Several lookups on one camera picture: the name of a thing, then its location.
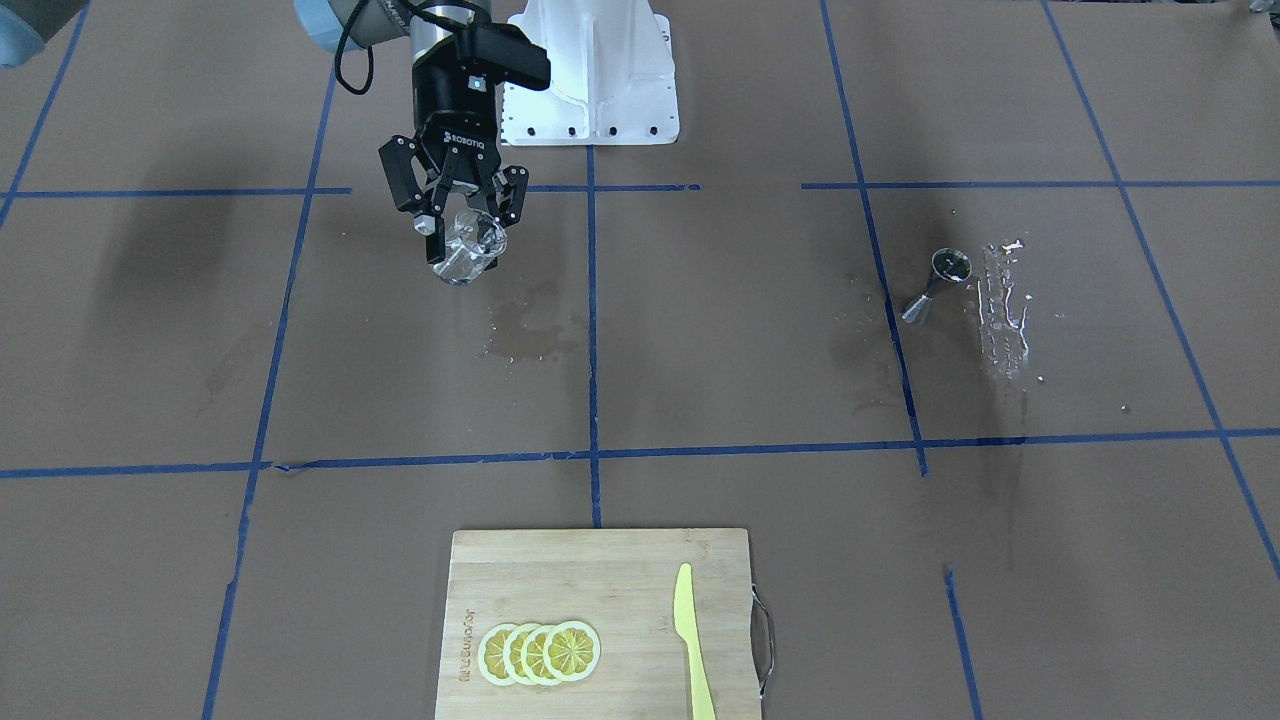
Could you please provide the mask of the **clear glass cup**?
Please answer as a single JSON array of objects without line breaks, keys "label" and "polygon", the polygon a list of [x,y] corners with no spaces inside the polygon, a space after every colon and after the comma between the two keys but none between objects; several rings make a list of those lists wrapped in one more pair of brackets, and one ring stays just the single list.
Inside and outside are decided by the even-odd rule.
[{"label": "clear glass cup", "polygon": [[447,284],[471,284],[497,263],[507,243],[507,231],[494,217],[475,209],[461,211],[445,229],[443,258],[431,270]]}]

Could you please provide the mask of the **steel jigger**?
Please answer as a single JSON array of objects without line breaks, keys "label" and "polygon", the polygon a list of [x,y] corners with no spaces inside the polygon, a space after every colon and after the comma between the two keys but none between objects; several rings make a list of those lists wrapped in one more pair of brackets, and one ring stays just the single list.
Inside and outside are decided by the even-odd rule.
[{"label": "steel jigger", "polygon": [[940,293],[964,284],[972,277],[972,259],[959,249],[943,247],[931,255],[929,275],[923,290],[900,313],[906,324],[923,324]]}]

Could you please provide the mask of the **bamboo cutting board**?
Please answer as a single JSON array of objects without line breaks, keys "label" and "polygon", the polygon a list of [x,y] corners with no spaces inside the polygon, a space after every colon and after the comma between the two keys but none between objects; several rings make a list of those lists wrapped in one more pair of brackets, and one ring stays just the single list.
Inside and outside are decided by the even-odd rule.
[{"label": "bamboo cutting board", "polygon": [[[717,719],[759,719],[749,536],[741,528],[458,530],[453,534],[438,719],[692,719],[673,591],[692,566]],[[595,671],[558,685],[497,687],[481,638],[502,623],[580,620],[602,641]]]}]

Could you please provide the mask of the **lemon slice one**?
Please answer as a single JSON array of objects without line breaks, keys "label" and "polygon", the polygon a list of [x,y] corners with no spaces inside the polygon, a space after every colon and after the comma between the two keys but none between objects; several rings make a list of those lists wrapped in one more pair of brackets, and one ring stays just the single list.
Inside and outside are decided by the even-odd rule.
[{"label": "lemon slice one", "polygon": [[494,625],[480,641],[479,671],[492,685],[515,685],[512,671],[507,667],[506,642],[517,626],[512,623]]}]

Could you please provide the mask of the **lemon slice two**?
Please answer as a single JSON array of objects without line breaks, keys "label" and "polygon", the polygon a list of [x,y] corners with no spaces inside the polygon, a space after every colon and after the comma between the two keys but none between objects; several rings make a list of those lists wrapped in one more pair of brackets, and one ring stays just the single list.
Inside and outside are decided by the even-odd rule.
[{"label": "lemon slice two", "polygon": [[512,628],[503,643],[503,667],[507,676],[518,685],[535,685],[535,680],[527,673],[525,657],[525,644],[531,633],[540,626],[539,623],[525,623]]}]

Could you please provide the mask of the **lemon slice three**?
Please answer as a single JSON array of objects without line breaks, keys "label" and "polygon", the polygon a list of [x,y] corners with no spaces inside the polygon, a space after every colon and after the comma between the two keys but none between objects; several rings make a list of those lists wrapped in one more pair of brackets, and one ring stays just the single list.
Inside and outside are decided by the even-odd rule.
[{"label": "lemon slice three", "polygon": [[545,661],[545,646],[553,626],[536,625],[524,638],[518,660],[522,675],[535,685],[558,685],[561,680]]}]

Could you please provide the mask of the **lemon slice four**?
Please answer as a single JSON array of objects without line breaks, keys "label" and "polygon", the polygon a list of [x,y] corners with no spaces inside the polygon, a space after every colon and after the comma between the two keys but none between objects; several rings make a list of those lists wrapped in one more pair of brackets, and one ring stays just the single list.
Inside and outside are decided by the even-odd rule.
[{"label": "lemon slice four", "polygon": [[559,682],[586,679],[595,671],[600,656],[602,641],[596,629],[580,620],[554,625],[543,648],[544,665]]}]

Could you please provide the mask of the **yellow plastic knife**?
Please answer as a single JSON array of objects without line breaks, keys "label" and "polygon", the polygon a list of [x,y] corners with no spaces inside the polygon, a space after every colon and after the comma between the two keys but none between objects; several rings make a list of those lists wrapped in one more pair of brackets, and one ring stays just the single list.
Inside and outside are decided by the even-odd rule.
[{"label": "yellow plastic knife", "polygon": [[673,620],[675,632],[685,646],[691,717],[717,719],[714,700],[701,656],[692,566],[690,562],[682,562],[677,570],[673,591]]}]

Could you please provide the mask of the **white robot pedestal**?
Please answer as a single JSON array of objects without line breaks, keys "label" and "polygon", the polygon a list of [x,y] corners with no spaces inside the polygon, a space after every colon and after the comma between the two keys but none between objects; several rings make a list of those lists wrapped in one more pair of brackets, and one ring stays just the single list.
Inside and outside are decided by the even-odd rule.
[{"label": "white robot pedestal", "polygon": [[648,1],[530,1],[509,17],[547,50],[550,85],[503,91],[509,146],[653,146],[681,133],[671,23]]}]

